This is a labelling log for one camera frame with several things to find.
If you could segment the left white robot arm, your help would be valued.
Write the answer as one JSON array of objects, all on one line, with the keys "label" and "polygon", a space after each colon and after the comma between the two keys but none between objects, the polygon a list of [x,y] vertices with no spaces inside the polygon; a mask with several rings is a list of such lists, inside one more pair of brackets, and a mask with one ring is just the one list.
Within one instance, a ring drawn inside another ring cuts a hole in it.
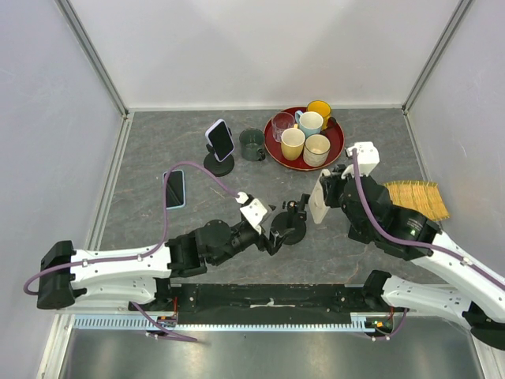
[{"label": "left white robot arm", "polygon": [[267,209],[253,201],[240,209],[230,226],[211,220],[161,246],[128,250],[77,250],[71,241],[56,242],[40,264],[36,306],[61,310],[75,305],[98,308],[125,302],[166,310],[173,302],[170,279],[202,275],[250,246],[277,253],[293,229],[262,228]]}]

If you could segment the cream case phone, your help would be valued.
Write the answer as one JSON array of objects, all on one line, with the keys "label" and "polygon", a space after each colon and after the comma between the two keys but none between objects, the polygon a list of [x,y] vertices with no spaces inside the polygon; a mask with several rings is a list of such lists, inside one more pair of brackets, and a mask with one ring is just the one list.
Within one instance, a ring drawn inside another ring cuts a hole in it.
[{"label": "cream case phone", "polygon": [[328,210],[330,209],[325,205],[324,202],[324,189],[320,180],[322,178],[326,178],[330,176],[331,172],[328,169],[323,169],[320,172],[318,179],[316,180],[316,184],[312,190],[312,193],[309,198],[309,210],[312,215],[313,222],[315,224],[321,224],[327,215]]}]

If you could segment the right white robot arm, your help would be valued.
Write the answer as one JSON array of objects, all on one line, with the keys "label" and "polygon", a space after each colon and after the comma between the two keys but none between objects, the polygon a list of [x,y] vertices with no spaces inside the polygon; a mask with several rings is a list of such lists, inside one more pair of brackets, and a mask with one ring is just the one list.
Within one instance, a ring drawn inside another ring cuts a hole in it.
[{"label": "right white robot arm", "polygon": [[361,291],[373,311],[385,305],[427,311],[470,330],[482,343],[504,349],[504,278],[461,248],[438,224],[422,213],[394,205],[385,186],[350,167],[322,170],[314,187],[311,210],[321,223],[339,208],[350,223],[350,239],[374,244],[386,254],[420,266],[449,283],[453,291],[431,289],[380,270]]}]

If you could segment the blue case phone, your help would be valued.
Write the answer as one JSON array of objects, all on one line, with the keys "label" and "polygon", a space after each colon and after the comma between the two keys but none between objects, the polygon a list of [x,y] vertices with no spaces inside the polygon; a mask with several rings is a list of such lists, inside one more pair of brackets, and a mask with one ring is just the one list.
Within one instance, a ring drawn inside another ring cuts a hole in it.
[{"label": "blue case phone", "polygon": [[185,205],[185,173],[183,170],[174,170],[166,184],[166,209],[179,209]]}]

